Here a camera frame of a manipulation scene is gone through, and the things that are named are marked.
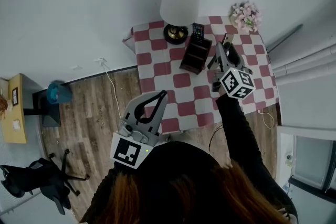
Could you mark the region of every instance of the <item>black lamp base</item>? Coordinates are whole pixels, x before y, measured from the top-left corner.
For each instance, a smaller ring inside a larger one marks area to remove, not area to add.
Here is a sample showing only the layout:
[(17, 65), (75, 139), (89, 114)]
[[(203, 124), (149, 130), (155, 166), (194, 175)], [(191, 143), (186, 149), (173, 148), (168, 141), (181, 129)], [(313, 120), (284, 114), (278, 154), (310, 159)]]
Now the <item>black lamp base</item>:
[(188, 37), (188, 28), (185, 26), (166, 25), (163, 29), (164, 39), (174, 45), (182, 44)]

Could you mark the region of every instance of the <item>white lampshade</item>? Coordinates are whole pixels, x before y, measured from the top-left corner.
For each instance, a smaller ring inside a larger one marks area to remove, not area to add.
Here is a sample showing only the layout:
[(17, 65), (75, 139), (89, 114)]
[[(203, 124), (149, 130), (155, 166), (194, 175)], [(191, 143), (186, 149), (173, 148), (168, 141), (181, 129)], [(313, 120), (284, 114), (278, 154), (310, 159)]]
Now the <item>white lampshade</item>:
[(187, 26), (198, 18), (200, 0), (162, 0), (160, 14), (174, 26)]

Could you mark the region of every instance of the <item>picture frame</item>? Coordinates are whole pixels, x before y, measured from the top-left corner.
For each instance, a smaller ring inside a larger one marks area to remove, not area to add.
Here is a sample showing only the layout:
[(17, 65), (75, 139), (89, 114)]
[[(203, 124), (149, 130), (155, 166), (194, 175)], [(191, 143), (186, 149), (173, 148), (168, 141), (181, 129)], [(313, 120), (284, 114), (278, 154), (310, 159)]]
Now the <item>picture frame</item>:
[(17, 87), (12, 91), (12, 101), (13, 101), (13, 106), (16, 106), (16, 105), (19, 104), (18, 88)]

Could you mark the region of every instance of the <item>black chair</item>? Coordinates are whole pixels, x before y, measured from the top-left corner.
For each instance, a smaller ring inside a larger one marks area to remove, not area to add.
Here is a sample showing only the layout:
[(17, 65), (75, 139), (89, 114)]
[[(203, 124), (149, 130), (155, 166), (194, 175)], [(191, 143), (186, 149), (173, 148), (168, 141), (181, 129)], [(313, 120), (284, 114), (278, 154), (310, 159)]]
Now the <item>black chair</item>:
[(71, 209), (68, 198), (70, 191), (76, 196), (80, 194), (70, 185), (68, 180), (86, 181), (89, 179), (88, 175), (85, 178), (79, 178), (66, 174), (66, 161), (69, 153), (69, 150), (64, 151), (61, 170), (52, 160), (55, 157), (54, 153), (49, 155), (49, 161), (40, 158), (27, 168), (0, 165), (5, 177), (1, 183), (10, 194), (17, 198), (24, 196), (26, 192), (33, 194), (33, 189), (40, 188), (41, 193), (53, 200), (58, 211), (65, 215), (64, 208)]

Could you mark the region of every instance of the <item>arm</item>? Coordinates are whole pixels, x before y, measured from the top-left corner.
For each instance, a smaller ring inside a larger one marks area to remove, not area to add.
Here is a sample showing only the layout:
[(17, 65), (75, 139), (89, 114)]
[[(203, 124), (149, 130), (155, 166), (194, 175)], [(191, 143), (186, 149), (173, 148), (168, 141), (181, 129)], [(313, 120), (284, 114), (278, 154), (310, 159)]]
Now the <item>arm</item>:
[(297, 217), (291, 199), (264, 166), (256, 138), (240, 109), (238, 100), (225, 94), (216, 102), (222, 116), (230, 158), (240, 165), (252, 184), (271, 204), (285, 207)]
[(263, 163), (256, 138), (237, 99), (230, 98), (225, 94), (219, 97), (216, 103), (222, 116), (230, 158), (242, 168), (251, 162)]

